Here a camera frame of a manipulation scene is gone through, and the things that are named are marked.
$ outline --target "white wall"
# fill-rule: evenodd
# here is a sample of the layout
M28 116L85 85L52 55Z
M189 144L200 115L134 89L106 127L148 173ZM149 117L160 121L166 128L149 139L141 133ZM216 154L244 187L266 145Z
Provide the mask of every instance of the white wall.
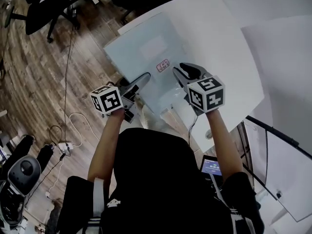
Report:
M242 32L267 95L252 115L294 138L312 154L312 16L275 19L242 28ZM252 152L256 172L264 173L265 139L253 126L247 127L247 132L248 137L251 136L251 146L256 146ZM294 167L301 165L296 160L289 162ZM309 184L304 181L300 187L305 190ZM264 212L273 210L272 204L263 207ZM272 227L279 234L304 234L311 225L311 216L296 223L286 214Z
M312 14L312 0L223 0L241 27Z
M312 16L275 19L242 32L268 87L273 127L312 154Z
M289 214L276 219L283 211L283 206L268 193L258 201L261 204L260 215L265 224L265 234L312 234L312 216L298 223Z
M35 231L35 225L33 223L27 223L25 234L37 234L37 232Z

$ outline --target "electrical outlet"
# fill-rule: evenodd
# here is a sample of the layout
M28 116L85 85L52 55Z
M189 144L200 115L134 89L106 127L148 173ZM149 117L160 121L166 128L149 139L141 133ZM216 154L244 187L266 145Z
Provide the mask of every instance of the electrical outlet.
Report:
M67 145L69 147L69 150L73 150L73 144L71 142L67 142ZM65 142L61 142L58 144L58 147L63 150L63 151L67 151L67 146Z

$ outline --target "forearm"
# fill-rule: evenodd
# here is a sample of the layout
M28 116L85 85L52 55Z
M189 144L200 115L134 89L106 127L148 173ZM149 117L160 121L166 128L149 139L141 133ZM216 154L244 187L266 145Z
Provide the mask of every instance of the forearm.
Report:
M96 177L103 179L106 188L111 183L121 123L122 119L119 117L110 116L108 118L88 172L89 181L93 182Z
M238 150L218 110L206 114L214 138L215 152L224 181L231 175L243 171Z

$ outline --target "black cable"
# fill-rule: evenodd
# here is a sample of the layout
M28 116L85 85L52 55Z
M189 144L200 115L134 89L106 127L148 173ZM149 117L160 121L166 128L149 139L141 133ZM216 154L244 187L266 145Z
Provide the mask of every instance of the black cable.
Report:
M269 162L269 147L268 147L268 131L267 130L265 130L265 142L266 142L266 152L267 152L267 167L265 169L265 184L267 184L268 162Z
M48 174L47 174L46 176L44 176L43 180L42 180L42 181L39 183L39 185L34 189L33 193L32 193L32 194L30 195L30 197L28 198L27 203L25 204L25 207L27 206L27 204L28 204L30 198L34 195L35 191L38 189L38 187L41 185L41 183L42 183L42 182L45 180L45 178L50 174L50 172L61 162L61 160L63 159L62 157L63 157L63 156L61 156L61 158L59 159L58 163L57 163L54 167L51 168L51 170L48 172Z
M190 140L191 140L192 128L195 126L197 119L198 119L198 115L196 116L196 119L194 120L194 123L193 123L193 124L190 126L190 128L189 128L189 147L191 147L191 146L190 146Z
M69 63L69 56L70 56L70 49L72 46L72 33L73 33L73 29L74 29L74 25L72 25L72 30L70 32L70 42L69 42L69 51L68 51L68 56L67 56L67 64L66 64L66 71L65 71L65 105L64 105L64 139L65 139L65 144L67 146L67 150L68 150L68 154L66 154L66 156L70 156L70 151L69 151L69 147L67 144L67 140L66 140L66 99L67 99L67 71L68 71L68 63Z
M244 149L244 154L245 154L245 159L246 159L247 167L250 169L249 161L248 161L248 157L247 157L247 152L246 152L246 148L245 148L245 145L244 145L244 142L243 142L243 135L242 135L242 132L241 132L239 126L237 126L237 129L238 129L238 133L239 133L239 135L240 135L240 140L241 140L242 145L243 145L243 149Z
M60 138L59 138L59 140L57 141L57 143L60 143L60 141L62 140L62 136L63 136L63 130L62 130L59 126L57 126L57 125L53 125L52 127L49 128L49 138L50 138L50 140L52 141L52 143L55 144L55 142L52 140L52 137L51 137L51 130L52 130L54 127L57 127L58 129L60 129Z

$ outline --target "red label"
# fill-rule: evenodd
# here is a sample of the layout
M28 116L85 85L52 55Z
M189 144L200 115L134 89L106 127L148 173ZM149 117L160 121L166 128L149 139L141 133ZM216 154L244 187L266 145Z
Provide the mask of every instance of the red label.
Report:
M170 66L170 63L168 61L168 59L163 60L160 64L158 64L156 66L157 70L162 72L164 71L166 68L168 68Z

